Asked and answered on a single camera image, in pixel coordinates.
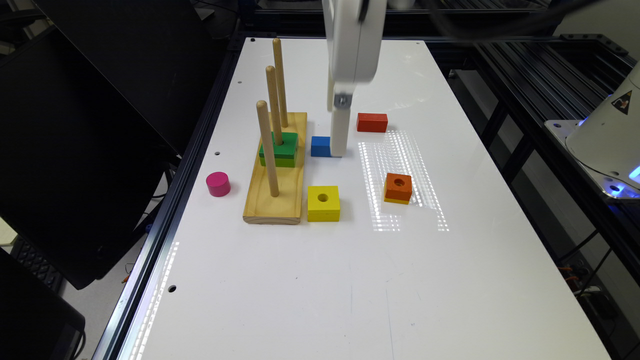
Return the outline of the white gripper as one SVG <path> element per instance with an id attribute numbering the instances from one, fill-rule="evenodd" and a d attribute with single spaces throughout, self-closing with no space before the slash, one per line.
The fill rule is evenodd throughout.
<path id="1" fill-rule="evenodd" d="M 377 71 L 386 0 L 323 0 L 329 69 L 327 111 L 332 112 L 330 151 L 346 154 L 355 87 Z"/>

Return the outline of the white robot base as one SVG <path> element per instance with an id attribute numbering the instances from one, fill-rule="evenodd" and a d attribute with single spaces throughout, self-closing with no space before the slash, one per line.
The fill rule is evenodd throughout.
<path id="1" fill-rule="evenodd" d="M 548 120 L 545 127 L 602 195 L 639 200 L 639 68 L 582 120 Z"/>

